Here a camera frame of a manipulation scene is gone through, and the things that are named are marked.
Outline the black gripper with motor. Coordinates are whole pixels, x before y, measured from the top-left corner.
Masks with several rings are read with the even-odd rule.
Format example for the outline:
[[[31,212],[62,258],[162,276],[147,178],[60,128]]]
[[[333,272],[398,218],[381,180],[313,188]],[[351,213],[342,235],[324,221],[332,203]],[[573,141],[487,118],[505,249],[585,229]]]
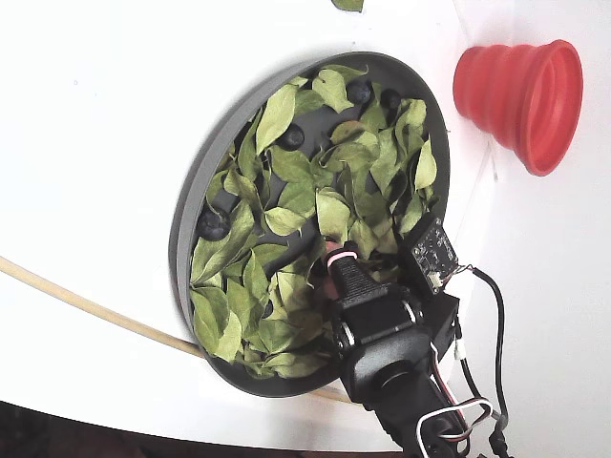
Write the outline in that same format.
[[[376,281],[360,264],[355,244],[325,242],[323,289],[336,301],[334,338],[340,378],[354,403],[368,410],[439,406],[431,380],[431,343],[440,330],[438,300],[396,283]]]

